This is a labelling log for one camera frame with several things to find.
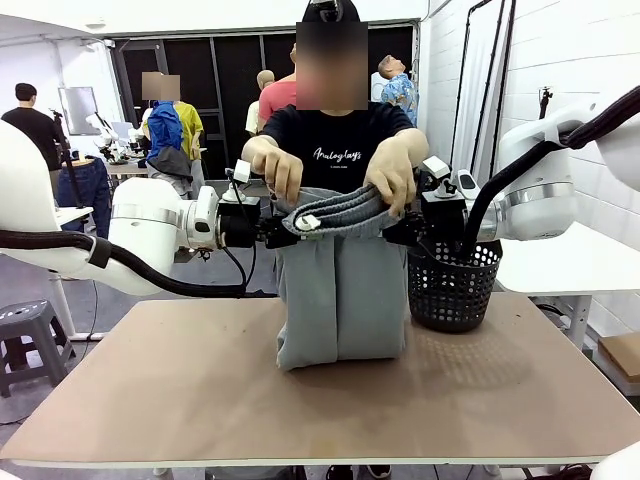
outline blue floral shirt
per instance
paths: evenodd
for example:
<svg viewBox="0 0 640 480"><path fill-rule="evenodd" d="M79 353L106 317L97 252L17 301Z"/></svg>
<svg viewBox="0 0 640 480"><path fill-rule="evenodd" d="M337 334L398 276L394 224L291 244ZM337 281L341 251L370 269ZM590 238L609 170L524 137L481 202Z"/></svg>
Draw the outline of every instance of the blue floral shirt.
<svg viewBox="0 0 640 480"><path fill-rule="evenodd" d="M382 102L398 105L415 127L418 121L418 92L406 73L396 75L384 86Z"/></svg>

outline person in pink shirt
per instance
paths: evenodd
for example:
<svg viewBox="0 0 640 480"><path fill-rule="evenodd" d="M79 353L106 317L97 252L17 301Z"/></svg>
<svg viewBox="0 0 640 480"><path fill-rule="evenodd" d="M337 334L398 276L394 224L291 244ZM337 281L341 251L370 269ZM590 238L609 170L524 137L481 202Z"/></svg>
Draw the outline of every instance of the person in pink shirt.
<svg viewBox="0 0 640 480"><path fill-rule="evenodd" d="M296 44L291 50L291 61L294 65L293 73L275 83L272 83L260 94L260 113L258 118L258 132L261 132L271 115L287 105L296 104Z"/></svg>

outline person's right hand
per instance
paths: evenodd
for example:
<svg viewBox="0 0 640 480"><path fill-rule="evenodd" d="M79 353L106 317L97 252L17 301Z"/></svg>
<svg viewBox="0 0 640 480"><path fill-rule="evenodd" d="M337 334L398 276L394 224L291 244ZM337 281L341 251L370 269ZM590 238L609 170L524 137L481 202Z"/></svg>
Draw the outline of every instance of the person's right hand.
<svg viewBox="0 0 640 480"><path fill-rule="evenodd" d="M267 186L275 191L276 197L286 199L291 206L298 202L302 182L302 160L298 157L273 147L254 155L251 170L265 176Z"/></svg>

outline person in black shirt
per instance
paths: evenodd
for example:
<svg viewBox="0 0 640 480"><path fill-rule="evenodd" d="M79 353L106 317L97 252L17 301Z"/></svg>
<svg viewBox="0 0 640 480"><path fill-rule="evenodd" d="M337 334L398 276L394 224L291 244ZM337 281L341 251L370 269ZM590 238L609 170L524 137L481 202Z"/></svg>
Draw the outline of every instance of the person in black shirt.
<svg viewBox="0 0 640 480"><path fill-rule="evenodd" d="M58 178L60 176L60 160L55 142L66 146L64 134L55 125L53 119L33 108L36 102L36 91L33 85L18 83L16 98L19 107L2 115L2 120L22 131L38 147L47 162L51 177L53 196L58 194Z"/></svg>
<svg viewBox="0 0 640 480"><path fill-rule="evenodd" d="M350 0L340 3L343 26L307 8L297 25L297 107L275 112L242 159L291 205L301 186L347 193L373 184L398 216L415 198L413 167L427 158L429 144L400 107L366 101L366 24ZM305 22L316 23L307 30ZM391 475L389 465L367 469L376 479ZM334 465L326 478L352 480L353 472Z"/></svg>

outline folded gray pants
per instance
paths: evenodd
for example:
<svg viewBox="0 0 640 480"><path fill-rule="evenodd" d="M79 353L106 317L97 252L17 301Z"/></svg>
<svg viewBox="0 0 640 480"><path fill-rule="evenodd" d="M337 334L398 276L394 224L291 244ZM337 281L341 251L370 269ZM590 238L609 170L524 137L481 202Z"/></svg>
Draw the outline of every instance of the folded gray pants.
<svg viewBox="0 0 640 480"><path fill-rule="evenodd" d="M305 236L277 251L287 305L278 367L398 357L405 345L406 249L380 236L397 220L377 190L303 188L295 207L278 202L277 209L288 213L287 230ZM309 230L308 221L320 223Z"/></svg>

